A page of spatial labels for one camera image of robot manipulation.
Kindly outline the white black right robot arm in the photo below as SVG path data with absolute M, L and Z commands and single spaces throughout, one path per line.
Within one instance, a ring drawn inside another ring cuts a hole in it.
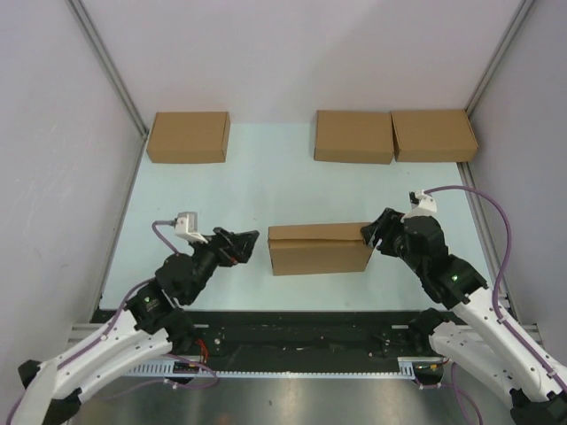
M 361 235 L 367 246 L 403 260 L 428 296 L 482 340 L 466 340 L 451 320 L 430 308 L 408 333 L 415 353 L 450 358 L 492 390 L 516 424 L 566 422 L 566 367 L 507 313 L 469 262 L 450 253 L 431 215 L 408 216 L 387 208 L 361 228 Z

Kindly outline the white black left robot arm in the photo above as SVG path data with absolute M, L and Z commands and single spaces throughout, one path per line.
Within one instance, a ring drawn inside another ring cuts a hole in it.
M 152 278 L 123 298 L 98 330 L 53 359 L 19 366 L 24 392 L 7 416 L 9 424 L 62 424 L 106 384 L 146 360 L 189 352 L 198 331 L 185 307 L 191 305 L 219 267 L 245 264 L 260 234 L 215 228 L 204 236 L 172 222 L 191 254 L 174 251 Z

